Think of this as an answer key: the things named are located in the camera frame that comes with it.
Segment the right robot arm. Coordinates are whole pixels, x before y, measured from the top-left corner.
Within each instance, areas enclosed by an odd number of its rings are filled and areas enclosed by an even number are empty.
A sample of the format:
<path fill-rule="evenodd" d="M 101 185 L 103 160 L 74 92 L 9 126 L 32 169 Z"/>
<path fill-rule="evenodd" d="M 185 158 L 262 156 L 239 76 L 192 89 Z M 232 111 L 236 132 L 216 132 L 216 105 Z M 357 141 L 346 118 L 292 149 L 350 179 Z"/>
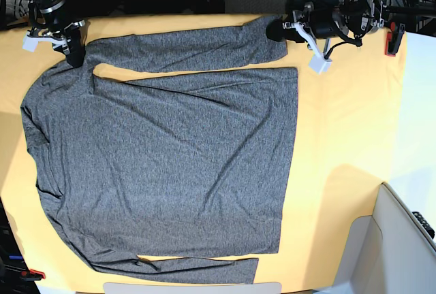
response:
<path fill-rule="evenodd" d="M 38 44 L 50 43 L 53 50 L 64 54 L 69 65 L 82 66 L 85 48 L 80 29 L 85 21 L 74 13 L 69 0 L 30 0 L 28 9 L 31 29 L 22 48 L 34 52 Z"/>

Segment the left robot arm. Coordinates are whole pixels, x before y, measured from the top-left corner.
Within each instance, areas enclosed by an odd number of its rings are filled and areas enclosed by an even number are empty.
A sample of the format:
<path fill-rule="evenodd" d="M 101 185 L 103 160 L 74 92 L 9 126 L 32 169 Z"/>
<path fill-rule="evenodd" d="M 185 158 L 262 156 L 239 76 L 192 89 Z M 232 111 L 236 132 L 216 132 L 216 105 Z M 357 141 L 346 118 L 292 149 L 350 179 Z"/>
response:
<path fill-rule="evenodd" d="M 285 16 L 267 26 L 266 36 L 307 44 L 338 38 L 360 47 L 365 35 L 384 26 L 385 6 L 386 0 L 287 0 Z"/>

